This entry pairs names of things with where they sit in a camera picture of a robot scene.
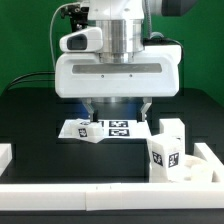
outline black tabletop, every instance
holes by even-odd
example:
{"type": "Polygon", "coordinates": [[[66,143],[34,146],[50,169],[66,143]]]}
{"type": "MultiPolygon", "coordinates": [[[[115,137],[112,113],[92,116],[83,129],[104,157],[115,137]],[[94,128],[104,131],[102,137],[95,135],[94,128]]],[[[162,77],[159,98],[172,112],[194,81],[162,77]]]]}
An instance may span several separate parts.
{"type": "MultiPolygon", "coordinates": [[[[140,99],[96,103],[100,119],[135,119],[140,99]]],[[[224,108],[200,90],[182,89],[172,98],[153,98],[147,113],[152,134],[159,119],[180,118],[186,152],[205,142],[224,161],[224,108]]],[[[13,89],[0,97],[0,143],[11,143],[13,160],[0,178],[10,183],[146,183],[146,141],[105,139],[98,144],[59,139],[66,119],[86,119],[81,101],[60,99],[54,89],[13,89]]],[[[220,223],[224,210],[140,210],[98,212],[0,212],[0,223],[220,223]]]]}

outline green backdrop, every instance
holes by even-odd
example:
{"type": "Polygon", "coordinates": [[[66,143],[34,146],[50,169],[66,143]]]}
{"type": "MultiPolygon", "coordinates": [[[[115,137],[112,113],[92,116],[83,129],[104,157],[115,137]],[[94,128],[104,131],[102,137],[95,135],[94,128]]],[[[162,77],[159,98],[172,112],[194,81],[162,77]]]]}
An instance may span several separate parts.
{"type": "MultiPolygon", "coordinates": [[[[0,1],[0,92],[10,81],[22,74],[53,70],[49,26],[55,10],[66,3],[69,2],[0,1]]],[[[223,8],[223,0],[198,0],[197,6],[183,17],[153,17],[153,31],[162,32],[184,44],[181,86],[204,90],[222,105],[223,8]]],[[[61,20],[59,16],[57,18],[54,27],[55,47],[60,36],[70,32],[69,20],[61,20]]]]}

